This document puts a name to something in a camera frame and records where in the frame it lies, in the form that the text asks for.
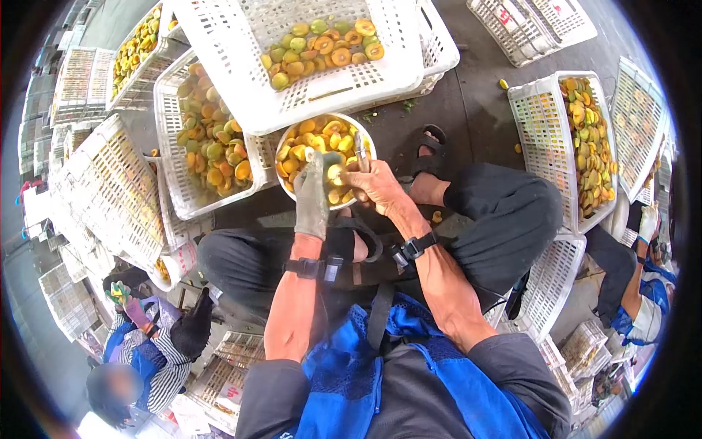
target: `white glove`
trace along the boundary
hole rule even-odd
[[[653,206],[644,206],[641,208],[641,223],[639,224],[639,238],[647,244],[651,242],[651,238],[658,227],[658,202],[654,202]]]

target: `white bowl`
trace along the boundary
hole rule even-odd
[[[371,146],[371,157],[370,157],[370,158],[371,158],[371,159],[377,159],[377,158],[378,158],[378,153],[376,152],[376,145],[373,143],[373,139],[371,138],[371,135],[368,134],[368,131],[365,129],[365,127],[364,127],[363,125],[361,125],[361,123],[358,122],[356,119],[353,119],[353,118],[351,118],[351,117],[348,117],[346,114],[341,114],[341,113],[324,113],[324,114],[320,114],[319,116],[334,116],[334,117],[338,117],[339,119],[342,119],[342,120],[348,122],[349,124],[353,124],[353,126],[355,126],[356,129],[357,129],[358,131],[360,131],[360,133],[361,133],[363,136],[366,136],[366,138],[368,139],[368,142],[370,143],[370,146]],[[282,148],[283,143],[285,143],[285,140],[287,139],[288,133],[290,132],[290,130],[291,130],[294,126],[298,126],[299,124],[300,124],[300,123],[297,123],[297,124],[294,124],[294,125],[290,125],[290,126],[288,127],[288,129],[285,130],[285,133],[283,133],[283,136],[280,138],[280,142],[278,143],[278,147],[275,149],[276,155],[278,154],[278,151],[280,151],[280,148]],[[284,182],[287,181],[287,180],[284,180],[284,179],[280,176],[280,174],[278,174],[277,172],[275,173],[275,175],[276,175],[276,177],[278,177],[278,181],[280,182],[280,186],[283,188],[283,190],[285,191],[285,193],[288,194],[288,196],[289,196],[290,198],[294,199],[294,200],[297,202],[298,198],[295,196],[295,194],[293,194],[292,192],[290,192],[290,191],[288,190],[288,188],[285,187]],[[343,208],[345,208],[345,207],[349,207],[351,204],[354,204],[355,202],[356,202],[356,199],[355,199],[355,198],[352,198],[350,201],[348,201],[348,202],[346,202],[346,203],[336,204],[336,205],[334,205],[334,206],[330,206],[330,207],[329,207],[329,210],[330,210],[330,211],[335,211],[335,210],[343,209]]]

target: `black sandal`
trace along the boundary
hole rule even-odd
[[[435,141],[433,138],[427,136],[424,134],[426,131],[429,131],[432,136],[435,138],[439,139],[439,141]],[[427,146],[431,149],[434,150],[433,155],[423,155],[419,156],[419,148],[421,145]],[[414,163],[412,165],[412,172],[410,176],[405,176],[405,177],[400,177],[397,180],[400,183],[407,184],[409,183],[410,185],[412,182],[414,182],[414,178],[419,175],[420,172],[426,172],[430,173],[433,176],[436,176],[437,178],[440,178],[438,176],[439,170],[441,169],[441,165],[444,161],[444,154],[445,154],[445,149],[446,149],[446,134],[444,131],[439,128],[438,126],[434,124],[427,124],[425,125],[420,133],[418,134],[418,139],[417,139],[417,155],[414,158]]]

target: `white bucket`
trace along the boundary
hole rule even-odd
[[[179,281],[183,279],[197,265],[197,244],[190,240],[183,244],[178,250],[168,255],[161,255],[171,281],[167,282],[161,277],[161,272],[154,268],[153,273],[149,273],[149,278],[162,291],[175,289]]]

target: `gray shirt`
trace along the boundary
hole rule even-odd
[[[571,406],[526,334],[501,334],[467,355],[497,387],[531,409],[552,439],[568,436]],[[237,439],[273,438],[295,425],[310,394],[299,363],[271,360],[251,367],[244,384]],[[380,413],[367,438],[469,438],[463,417],[421,353],[400,346],[385,357]]]

